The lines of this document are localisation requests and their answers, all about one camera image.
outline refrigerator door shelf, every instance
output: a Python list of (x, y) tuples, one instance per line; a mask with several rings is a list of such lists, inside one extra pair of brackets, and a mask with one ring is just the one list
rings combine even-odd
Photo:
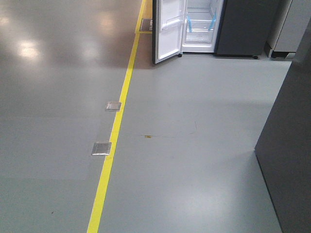
[(161, 30), (168, 30), (173, 27), (178, 27), (184, 22), (185, 15), (180, 15), (175, 18), (168, 19), (162, 22)]

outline gray floor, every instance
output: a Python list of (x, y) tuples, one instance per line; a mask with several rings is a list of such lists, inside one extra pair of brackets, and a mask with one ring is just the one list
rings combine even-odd
[[(140, 3), (0, 0), (1, 233), (86, 232)], [(141, 35), (100, 232), (280, 232), (252, 151), (290, 63), (150, 56)]]
[(99, 232), (280, 233), (253, 149), (290, 63), (185, 54), (155, 67), (150, 41)]
[(140, 4), (0, 0), (1, 233), (86, 232)]

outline metal floor plate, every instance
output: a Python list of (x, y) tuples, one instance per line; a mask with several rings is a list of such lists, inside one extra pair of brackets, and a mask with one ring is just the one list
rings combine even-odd
[(108, 156), (110, 154), (111, 142), (95, 142), (92, 155)]
[(105, 108), (106, 112), (119, 112), (121, 109), (120, 102), (108, 102)]
[(151, 18), (143, 18), (141, 21), (141, 32), (152, 32), (153, 22)]

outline open refrigerator door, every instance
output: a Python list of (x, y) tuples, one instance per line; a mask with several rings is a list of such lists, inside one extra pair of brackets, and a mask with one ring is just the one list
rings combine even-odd
[(153, 0), (153, 63), (180, 54), (186, 0)]

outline refrigerator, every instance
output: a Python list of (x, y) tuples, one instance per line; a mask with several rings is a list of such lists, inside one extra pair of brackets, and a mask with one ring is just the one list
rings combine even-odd
[(293, 57), (310, 18), (310, 0), (283, 0), (267, 39), (267, 55), (274, 58)]
[(153, 63), (182, 52), (262, 54), (280, 0), (153, 0)]
[(224, 0), (153, 0), (153, 63), (214, 52)]

